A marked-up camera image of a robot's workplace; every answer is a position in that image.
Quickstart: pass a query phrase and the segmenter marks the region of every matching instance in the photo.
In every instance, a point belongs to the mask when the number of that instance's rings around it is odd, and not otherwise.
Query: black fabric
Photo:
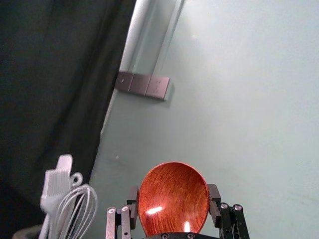
[[[61,154],[88,182],[134,4],[0,0],[0,180],[33,205]]]

